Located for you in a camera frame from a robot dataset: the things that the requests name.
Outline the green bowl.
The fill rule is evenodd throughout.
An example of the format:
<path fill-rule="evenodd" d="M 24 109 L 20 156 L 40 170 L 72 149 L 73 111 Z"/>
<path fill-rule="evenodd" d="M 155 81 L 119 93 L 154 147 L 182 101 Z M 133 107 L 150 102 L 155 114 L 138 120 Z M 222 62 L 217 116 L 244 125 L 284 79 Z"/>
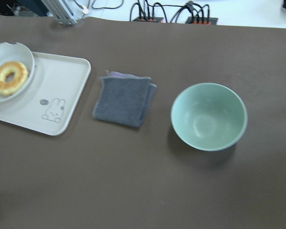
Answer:
<path fill-rule="evenodd" d="M 198 83 L 183 90 L 171 108 L 178 137 L 203 151 L 235 145 L 246 131 L 248 114 L 240 96 L 217 83 Z"/>

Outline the aluminium frame post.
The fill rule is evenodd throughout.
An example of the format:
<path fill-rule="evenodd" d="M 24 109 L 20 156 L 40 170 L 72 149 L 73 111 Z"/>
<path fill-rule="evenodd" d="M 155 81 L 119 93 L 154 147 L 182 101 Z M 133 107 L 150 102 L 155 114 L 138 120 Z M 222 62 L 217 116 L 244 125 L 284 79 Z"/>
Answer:
<path fill-rule="evenodd" d="M 42 3 L 61 25 L 76 25 L 89 13 L 88 7 L 77 0 L 42 0 Z"/>

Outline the cream tray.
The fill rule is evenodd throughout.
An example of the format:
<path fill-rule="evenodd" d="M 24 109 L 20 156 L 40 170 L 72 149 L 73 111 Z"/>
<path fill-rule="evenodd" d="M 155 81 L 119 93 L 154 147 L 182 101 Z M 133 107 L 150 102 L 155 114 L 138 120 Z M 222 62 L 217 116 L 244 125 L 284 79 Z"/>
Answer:
<path fill-rule="evenodd" d="M 86 81 L 90 63 L 83 58 L 34 52 L 35 73 L 17 97 L 0 103 L 0 121 L 47 135 L 60 135 L 69 125 Z"/>

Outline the donut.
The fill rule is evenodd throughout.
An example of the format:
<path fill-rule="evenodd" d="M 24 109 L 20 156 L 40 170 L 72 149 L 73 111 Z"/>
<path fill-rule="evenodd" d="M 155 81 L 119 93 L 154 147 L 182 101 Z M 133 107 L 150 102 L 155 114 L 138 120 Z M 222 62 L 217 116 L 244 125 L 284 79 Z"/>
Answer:
<path fill-rule="evenodd" d="M 6 62 L 0 66 L 0 94 L 10 96 L 16 93 L 28 80 L 29 71 L 17 61 Z"/>

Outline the white plate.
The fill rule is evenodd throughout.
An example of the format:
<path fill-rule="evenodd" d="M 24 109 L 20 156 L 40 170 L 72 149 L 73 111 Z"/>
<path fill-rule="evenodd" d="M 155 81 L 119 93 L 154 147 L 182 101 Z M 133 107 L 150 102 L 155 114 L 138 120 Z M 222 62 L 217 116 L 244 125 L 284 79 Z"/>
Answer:
<path fill-rule="evenodd" d="M 21 43 L 0 43 L 0 66 L 6 62 L 12 61 L 18 61 L 24 64 L 29 72 L 29 76 L 24 85 L 14 94 L 9 96 L 0 94 L 0 103 L 6 102 L 19 96 L 22 92 L 28 89 L 30 83 L 34 78 L 35 59 L 30 49 Z"/>

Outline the grey folded cloth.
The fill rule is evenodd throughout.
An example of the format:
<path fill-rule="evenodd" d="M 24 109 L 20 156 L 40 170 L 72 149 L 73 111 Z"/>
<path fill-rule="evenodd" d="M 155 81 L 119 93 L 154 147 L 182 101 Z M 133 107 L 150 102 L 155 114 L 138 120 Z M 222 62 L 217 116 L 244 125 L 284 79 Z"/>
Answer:
<path fill-rule="evenodd" d="M 141 127 L 157 85 L 150 77 L 108 72 L 101 76 L 102 90 L 93 109 L 97 120 Z"/>

